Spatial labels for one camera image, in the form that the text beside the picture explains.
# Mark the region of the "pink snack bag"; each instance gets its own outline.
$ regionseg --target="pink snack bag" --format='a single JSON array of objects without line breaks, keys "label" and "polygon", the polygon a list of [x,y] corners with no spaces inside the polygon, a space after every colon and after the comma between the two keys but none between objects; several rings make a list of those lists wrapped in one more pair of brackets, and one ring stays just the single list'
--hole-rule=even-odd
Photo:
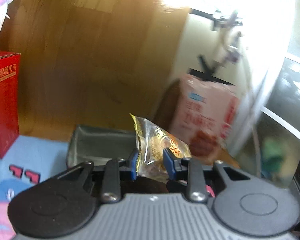
[{"label": "pink snack bag", "polygon": [[238,99],[235,86],[202,81],[186,74],[169,132],[189,145],[197,157],[213,157],[228,137]]}]

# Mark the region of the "glass panel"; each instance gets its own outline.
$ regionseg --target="glass panel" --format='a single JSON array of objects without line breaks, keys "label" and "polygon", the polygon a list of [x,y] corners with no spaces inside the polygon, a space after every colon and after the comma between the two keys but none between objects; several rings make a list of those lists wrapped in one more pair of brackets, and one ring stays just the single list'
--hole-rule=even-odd
[{"label": "glass panel", "polygon": [[[264,113],[257,131],[262,155],[262,175],[280,187],[288,186],[300,160],[300,140]],[[256,174],[252,137],[236,159],[243,170]]]},{"label": "glass panel", "polygon": [[285,59],[266,106],[300,131],[300,64]]}]

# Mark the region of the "white strip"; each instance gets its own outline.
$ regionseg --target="white strip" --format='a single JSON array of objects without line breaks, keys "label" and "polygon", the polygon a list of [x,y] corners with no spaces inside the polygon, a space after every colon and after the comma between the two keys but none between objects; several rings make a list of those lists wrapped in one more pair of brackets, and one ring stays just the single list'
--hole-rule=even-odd
[{"label": "white strip", "polygon": [[277,116],[274,112],[270,111],[268,108],[264,106],[261,108],[261,111],[275,120],[277,123],[281,124],[285,129],[287,129],[290,133],[292,133],[295,137],[300,140],[300,132],[294,128],[291,124],[283,120],[281,117]]},{"label": "white strip", "polygon": [[300,57],[297,57],[297,56],[295,56],[295,55],[292,55],[291,53],[288,53],[288,52],[287,52],[286,58],[291,59],[291,60],[293,60],[293,61],[295,61],[295,62],[297,62],[297,63],[300,64]]}]

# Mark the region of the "blue tablecloth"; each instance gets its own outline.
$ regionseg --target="blue tablecloth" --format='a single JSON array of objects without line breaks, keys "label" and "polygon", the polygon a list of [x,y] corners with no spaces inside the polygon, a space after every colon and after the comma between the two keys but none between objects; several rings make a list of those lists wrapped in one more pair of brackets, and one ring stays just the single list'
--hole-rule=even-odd
[{"label": "blue tablecloth", "polygon": [[19,136],[0,160],[0,240],[14,232],[6,215],[19,192],[66,169],[68,143]]}]

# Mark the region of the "wood grain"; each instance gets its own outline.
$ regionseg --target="wood grain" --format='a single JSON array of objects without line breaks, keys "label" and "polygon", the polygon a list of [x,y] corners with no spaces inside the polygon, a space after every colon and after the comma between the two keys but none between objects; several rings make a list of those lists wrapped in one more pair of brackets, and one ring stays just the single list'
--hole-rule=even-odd
[{"label": "wood grain", "polygon": [[21,53],[22,134],[68,140],[78,123],[132,130],[166,87],[188,14],[162,0],[15,0],[0,50]]}]

